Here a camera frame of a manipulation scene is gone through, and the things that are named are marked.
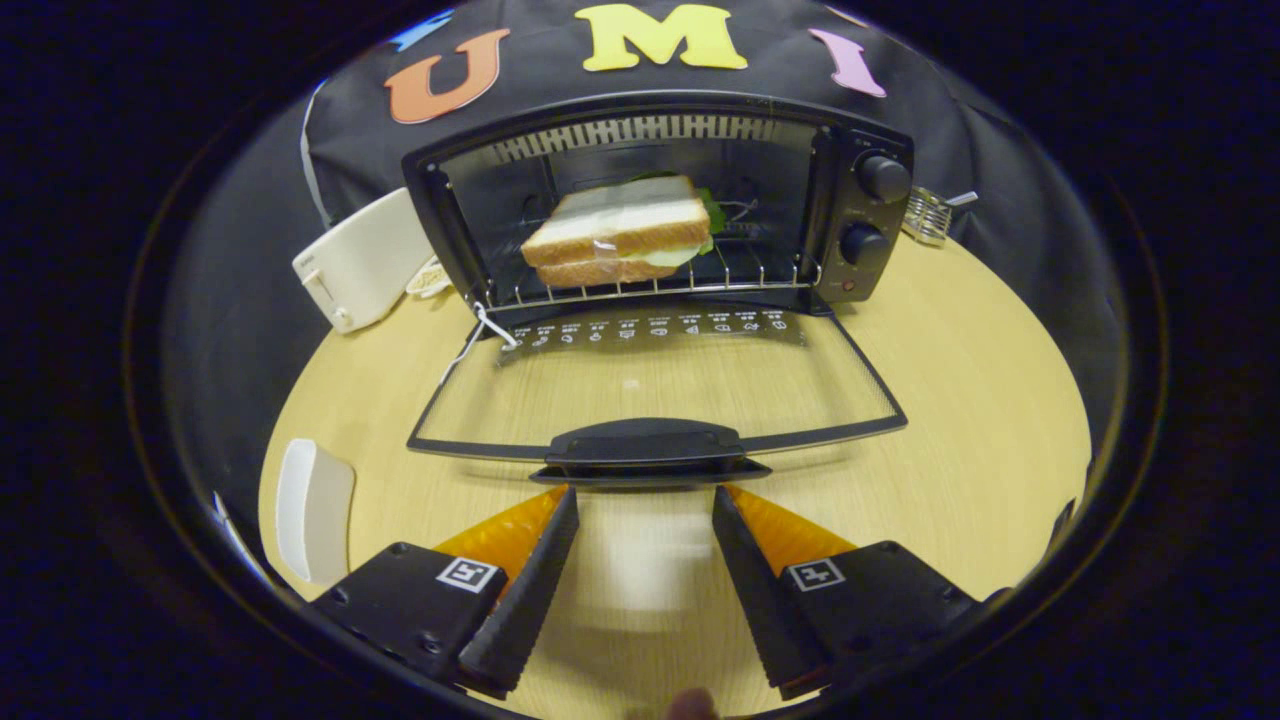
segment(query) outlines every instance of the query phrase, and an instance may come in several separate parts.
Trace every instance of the letter m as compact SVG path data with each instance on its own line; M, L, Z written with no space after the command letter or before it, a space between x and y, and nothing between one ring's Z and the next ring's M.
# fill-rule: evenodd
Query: letter m
M676 54L687 65L739 70L746 58L737 54L728 36L728 10L708 5L680 5L664 20L655 20L632 5L612 4L584 8L575 18L591 23L593 55L582 67L588 70L620 70L640 64L640 56L627 51L626 41L650 60L664 65Z

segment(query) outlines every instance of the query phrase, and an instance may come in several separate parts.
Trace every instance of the bread slice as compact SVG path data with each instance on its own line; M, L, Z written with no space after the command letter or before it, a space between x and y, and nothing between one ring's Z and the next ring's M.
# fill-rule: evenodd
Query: bread slice
M678 268L650 265L644 260L582 260L536 268L547 287L589 287L667 278Z
M667 176L566 195L520 251L532 268L621 259L617 266L626 270L627 255L698 246L709 236L710 218L694 184Z

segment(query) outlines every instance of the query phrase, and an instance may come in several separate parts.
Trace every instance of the white cord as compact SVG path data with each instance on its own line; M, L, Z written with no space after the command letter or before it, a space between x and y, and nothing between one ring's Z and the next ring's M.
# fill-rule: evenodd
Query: white cord
M480 337L480 333L484 331L485 327L502 336L502 340L507 341L507 345L502 346L503 350L511 351L515 350L517 345L520 345L520 341L511 337L511 333L502 329L500 327L498 327L498 323L494 323L493 320L489 319L489 315L484 311L484 305L476 302L475 305L472 305L472 307L476 311L476 319L480 320L480 323L476 325L476 332L471 333L471 340L468 340L467 346L462 348L462 354L454 357L452 363L449 363L449 366L444 369L444 374L440 375L440 382L436 384L442 386L444 384L444 379L448 378L449 373L453 372L453 366L461 363L462 359L466 357L468 352L471 352L471 346L475 345L476 338Z
M750 202L741 202L739 200L719 200L718 202L721 205L733 205L733 206L737 206L737 208L742 208L741 213L739 213L737 215L733 215L732 218L728 219L728 222L731 222L731 223L736 223L736 222L741 220L748 213L750 213L751 210L755 210L759 206L759 204L760 204L759 200L753 200Z

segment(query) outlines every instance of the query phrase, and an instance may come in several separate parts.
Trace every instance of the black background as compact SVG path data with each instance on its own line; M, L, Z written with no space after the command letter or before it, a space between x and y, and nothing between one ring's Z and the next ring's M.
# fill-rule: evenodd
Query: black background
M297 69L367 42L355 28L383 22L371 32L383 37L426 5L8 10L19 61L5 73L4 201L17 210L5 345L19 374L5 387L18 411L6 413L12 466L26 482L6 493L17 510L6 556L22 575L6 593L17 638L6 705L59 716L389 712L221 600L159 523L128 437L119 347L148 220L207 138L255 96L279 105L319 79ZM984 674L961 678L955 700L970 710L1276 707L1263 647L1275 632L1265 521L1280 375L1262 352L1275 334L1266 228L1276 227L1266 8L858 8L974 81L1053 155L1106 169L1148 231L1169 295L1174 380L1151 482L1080 588Z

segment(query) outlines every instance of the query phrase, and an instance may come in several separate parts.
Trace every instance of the orange letter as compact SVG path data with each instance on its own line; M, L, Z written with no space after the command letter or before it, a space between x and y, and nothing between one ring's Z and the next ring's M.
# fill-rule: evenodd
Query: orange letter
M508 35L509 29L495 29L458 45L458 53L467 54L467 79L443 95L431 95L431 68L440 61L439 55L387 78L384 85L392 91L392 118L404 124L425 123L484 95L498 79L498 41Z

